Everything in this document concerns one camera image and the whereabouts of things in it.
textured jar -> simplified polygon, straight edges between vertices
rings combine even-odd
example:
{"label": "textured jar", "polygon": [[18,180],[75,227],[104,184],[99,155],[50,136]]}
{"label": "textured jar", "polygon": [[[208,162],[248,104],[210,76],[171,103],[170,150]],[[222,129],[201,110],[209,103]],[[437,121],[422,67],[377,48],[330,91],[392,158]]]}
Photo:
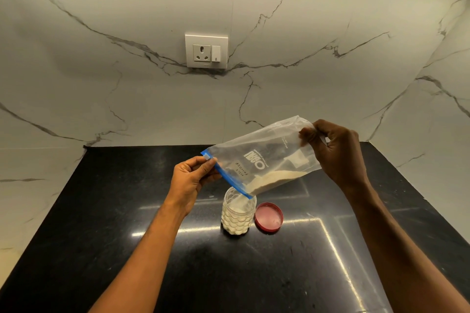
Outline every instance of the textured jar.
{"label": "textured jar", "polygon": [[256,210],[256,197],[248,199],[235,188],[230,187],[225,193],[222,204],[222,226],[233,235],[248,231]]}

jar lid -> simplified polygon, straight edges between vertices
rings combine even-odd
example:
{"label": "jar lid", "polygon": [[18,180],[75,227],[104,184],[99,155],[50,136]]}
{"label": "jar lid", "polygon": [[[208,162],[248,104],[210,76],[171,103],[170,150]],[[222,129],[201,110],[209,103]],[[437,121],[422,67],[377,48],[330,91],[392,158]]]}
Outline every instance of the jar lid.
{"label": "jar lid", "polygon": [[275,233],[284,221],[281,209],[273,203],[265,202],[258,205],[255,211],[255,224],[262,231]]}

person's right arm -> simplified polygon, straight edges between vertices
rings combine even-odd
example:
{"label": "person's right arm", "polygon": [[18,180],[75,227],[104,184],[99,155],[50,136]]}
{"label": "person's right arm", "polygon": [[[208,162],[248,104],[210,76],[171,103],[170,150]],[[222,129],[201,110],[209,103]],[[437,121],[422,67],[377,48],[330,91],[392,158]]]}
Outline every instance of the person's right arm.
{"label": "person's right arm", "polygon": [[[470,304],[400,227],[372,188],[357,132],[325,120],[318,131],[304,128],[325,173],[339,186],[356,214],[387,298],[395,313],[470,313]],[[325,145],[319,132],[330,139]]]}

zip lock bag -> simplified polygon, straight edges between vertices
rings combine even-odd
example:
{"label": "zip lock bag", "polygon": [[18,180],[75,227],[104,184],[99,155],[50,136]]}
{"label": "zip lock bag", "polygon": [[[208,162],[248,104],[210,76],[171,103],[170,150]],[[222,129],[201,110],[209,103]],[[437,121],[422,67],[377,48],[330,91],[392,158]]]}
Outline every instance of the zip lock bag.
{"label": "zip lock bag", "polygon": [[312,123],[298,115],[207,148],[215,168],[237,191],[252,198],[320,168],[311,146],[300,147],[298,132]]}

forearm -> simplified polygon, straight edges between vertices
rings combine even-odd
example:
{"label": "forearm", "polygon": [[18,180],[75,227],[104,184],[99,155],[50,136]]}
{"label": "forearm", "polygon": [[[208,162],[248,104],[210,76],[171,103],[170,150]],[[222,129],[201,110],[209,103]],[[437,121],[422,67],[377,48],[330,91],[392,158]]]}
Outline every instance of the forearm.
{"label": "forearm", "polygon": [[184,213],[163,204],[128,261],[90,313],[153,312]]}
{"label": "forearm", "polygon": [[370,184],[343,191],[394,312],[470,312],[467,301],[399,226]]}

